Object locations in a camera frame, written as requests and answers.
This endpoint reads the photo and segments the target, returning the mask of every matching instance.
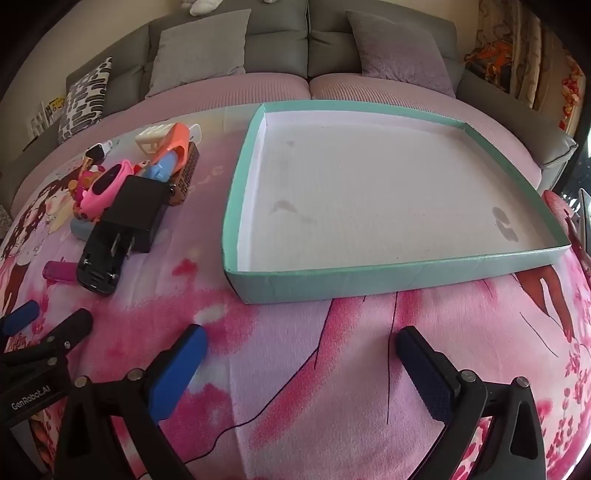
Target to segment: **cartoon girl print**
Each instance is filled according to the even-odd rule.
[[[47,216],[56,210],[55,202],[62,204],[68,183],[78,178],[79,170],[76,168],[46,185],[14,226],[0,255],[0,288],[4,288],[4,296],[0,299],[2,314],[6,315],[14,309],[31,259],[41,245],[44,227],[48,224]]]

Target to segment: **gray sofa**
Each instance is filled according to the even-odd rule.
[[[464,70],[452,22],[381,0],[279,0],[273,4],[262,0],[224,0],[210,15],[245,8],[252,9],[245,43],[247,73],[289,73],[308,80],[329,73],[360,73],[359,54],[345,11],[362,10],[428,29],[439,47],[458,100],[497,120],[525,145],[542,169],[542,188],[550,186],[577,148],[575,141],[558,126]],[[112,56],[103,114],[109,116],[136,105],[148,92],[161,32],[198,19],[179,11],[149,22],[70,73],[66,90],[106,56]],[[16,160],[0,166],[0,203],[7,211],[23,180],[56,148],[57,123]]]

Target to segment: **blue gripper pad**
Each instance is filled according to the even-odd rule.
[[[396,354],[413,381],[418,394],[434,420],[446,425],[453,417],[454,392],[440,373],[435,352],[414,327],[400,330],[396,336]]]
[[[205,358],[205,329],[199,325],[189,326],[170,352],[173,354],[172,358],[148,392],[148,411],[156,423],[171,415],[197,367]]]
[[[29,300],[21,305],[14,312],[6,315],[0,319],[0,326],[2,326],[2,333],[5,336],[15,336],[29,323],[39,317],[39,304],[35,300]]]

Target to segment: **black and white pillow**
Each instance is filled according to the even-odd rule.
[[[57,133],[59,144],[94,125],[103,116],[112,58],[108,57],[70,87]]]

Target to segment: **wall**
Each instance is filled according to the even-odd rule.
[[[453,21],[460,53],[472,50],[478,0],[386,1]],[[127,33],[179,6],[179,0],[80,1],[37,44],[0,102],[0,167],[28,144],[26,121],[39,110],[40,102],[47,104],[65,94],[70,72]]]
[[[457,47],[460,54],[463,56],[474,48],[478,27],[478,0],[386,1],[454,22],[457,28]]]

